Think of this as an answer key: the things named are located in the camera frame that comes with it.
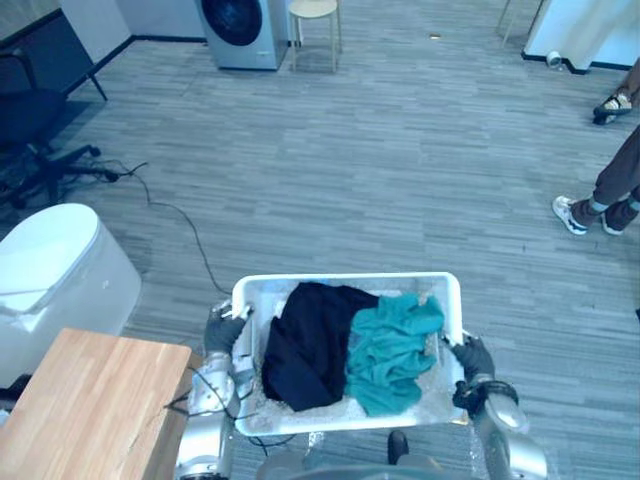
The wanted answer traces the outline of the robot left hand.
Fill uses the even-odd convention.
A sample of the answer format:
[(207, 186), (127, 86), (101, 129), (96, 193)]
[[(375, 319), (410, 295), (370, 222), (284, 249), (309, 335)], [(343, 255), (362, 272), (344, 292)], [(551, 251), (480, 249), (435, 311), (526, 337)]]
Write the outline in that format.
[(203, 349), (206, 356), (214, 353), (232, 354), (247, 321), (254, 312), (252, 304), (245, 304), (238, 316), (233, 315), (230, 299), (211, 308), (206, 322)]

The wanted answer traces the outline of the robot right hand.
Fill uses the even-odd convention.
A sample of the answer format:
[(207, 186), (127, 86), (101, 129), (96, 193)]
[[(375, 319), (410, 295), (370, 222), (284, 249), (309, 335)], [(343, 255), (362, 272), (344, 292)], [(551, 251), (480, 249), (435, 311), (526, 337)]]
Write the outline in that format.
[(481, 338), (464, 333), (461, 343), (455, 343), (447, 336), (443, 341), (462, 366), (467, 383), (478, 384), (495, 379), (493, 358)]

